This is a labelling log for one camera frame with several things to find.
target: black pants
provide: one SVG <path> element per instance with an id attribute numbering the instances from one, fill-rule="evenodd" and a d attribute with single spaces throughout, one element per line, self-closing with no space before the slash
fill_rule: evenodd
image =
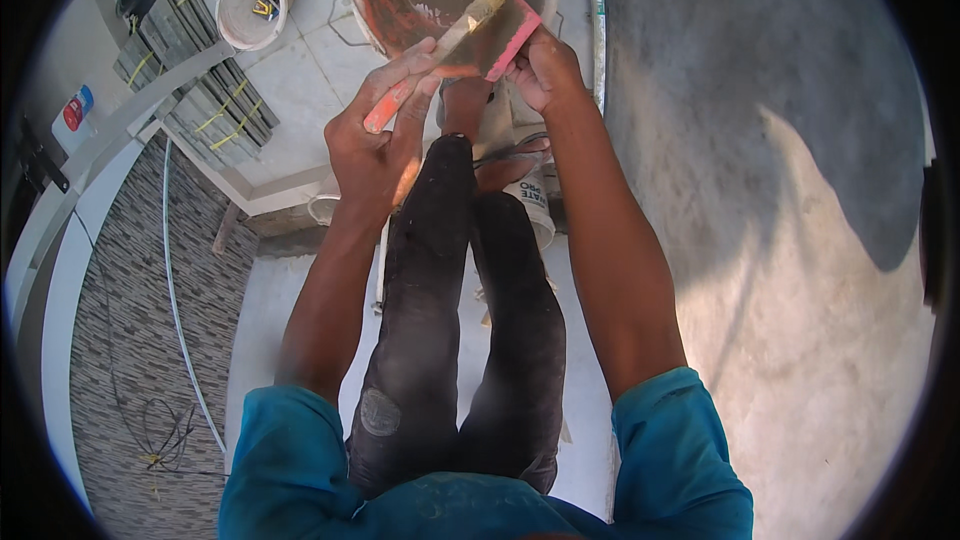
<path id="1" fill-rule="evenodd" d="M 567 331 L 519 200 L 475 196 L 470 142 L 431 147 L 391 232 L 383 321 L 346 446 L 370 499 L 436 471 L 557 477 Z M 457 306 L 467 243 L 492 334 L 483 381 L 457 429 Z"/>

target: shirt sleeve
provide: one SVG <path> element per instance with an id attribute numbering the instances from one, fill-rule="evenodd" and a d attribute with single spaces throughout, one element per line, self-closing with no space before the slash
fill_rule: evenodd
<path id="1" fill-rule="evenodd" d="M 340 415 L 294 385 L 246 394 L 220 502 L 221 538 L 336 534 L 363 504 L 347 481 Z"/>
<path id="2" fill-rule="evenodd" d="M 750 538 L 754 499 L 730 466 L 727 438 L 697 372 L 678 367 L 613 406 L 620 473 L 613 522 L 644 538 Z"/>

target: gray concrete surface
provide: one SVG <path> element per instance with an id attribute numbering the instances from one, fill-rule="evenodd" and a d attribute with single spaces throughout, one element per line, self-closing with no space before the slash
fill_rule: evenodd
<path id="1" fill-rule="evenodd" d="M 755 537 L 836 537 L 899 447 L 930 352 L 906 46 L 882 0 L 607 0 L 606 14 L 606 124 Z"/>

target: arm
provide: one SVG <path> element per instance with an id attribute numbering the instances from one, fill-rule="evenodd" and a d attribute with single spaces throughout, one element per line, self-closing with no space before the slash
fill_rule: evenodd
<path id="1" fill-rule="evenodd" d="M 296 298 L 280 347 L 274 382 L 312 390 L 337 406 L 354 361 L 364 294 L 380 229 L 413 186 L 423 156 L 424 121 L 440 78 L 428 38 L 366 77 L 353 102 L 323 130 L 341 199 Z M 419 76 L 396 115 L 393 131 L 370 134 L 363 120 L 387 91 Z"/>
<path id="2" fill-rule="evenodd" d="M 577 294 L 617 402 L 637 384 L 687 364 L 670 268 L 627 185 L 573 50 L 541 28 L 509 77 L 546 122 Z"/>

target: black cable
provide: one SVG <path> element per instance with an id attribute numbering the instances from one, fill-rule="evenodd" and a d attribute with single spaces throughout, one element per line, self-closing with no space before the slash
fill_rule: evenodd
<path id="1" fill-rule="evenodd" d="M 193 415 L 197 411 L 196 404 L 191 404 L 189 409 L 185 409 L 182 413 L 177 415 L 173 407 L 170 406 L 169 402 L 166 402 L 162 398 L 151 398 L 144 404 L 140 413 L 140 418 L 143 423 L 142 433 L 146 445 L 144 445 L 144 443 L 141 442 L 138 436 L 134 433 L 134 428 L 127 419 L 127 414 L 124 412 L 123 406 L 120 402 L 120 392 L 117 389 L 116 371 L 114 366 L 114 321 L 111 315 L 111 294 L 107 287 L 107 276 L 104 274 L 104 269 L 100 263 L 100 260 L 96 258 L 93 235 L 90 234 L 90 229 L 88 229 L 87 223 L 84 222 L 82 217 L 80 217 L 76 207 L 73 209 L 73 215 L 77 217 L 77 221 L 79 222 L 80 227 L 83 228 L 83 233 L 86 234 L 86 239 L 90 243 L 90 262 L 96 263 L 97 273 L 99 274 L 101 280 L 100 286 L 103 293 L 104 311 L 106 314 L 106 354 L 109 360 L 110 385 L 113 390 L 113 402 L 116 404 L 117 412 L 120 414 L 120 418 L 123 420 L 126 431 L 129 433 L 130 437 L 133 438 L 133 442 L 136 443 L 137 447 L 143 451 L 143 458 L 148 461 L 146 471 L 149 471 L 150 473 L 193 474 L 199 476 L 218 476 L 222 478 L 229 478 L 229 474 L 220 472 L 181 469 L 181 464 L 186 454 L 186 440 L 189 438 L 190 434 L 196 430 L 195 426 L 190 425 L 190 423 L 193 421 Z M 163 442 L 158 447 L 154 446 L 154 442 L 152 441 L 150 435 L 150 429 L 147 425 L 148 415 L 150 414 L 151 407 L 162 409 L 162 411 L 165 411 L 173 421 L 173 426 L 171 426 L 170 431 L 167 433 L 166 437 L 163 439 Z M 186 422 L 183 427 L 181 427 L 181 424 L 185 419 Z"/>

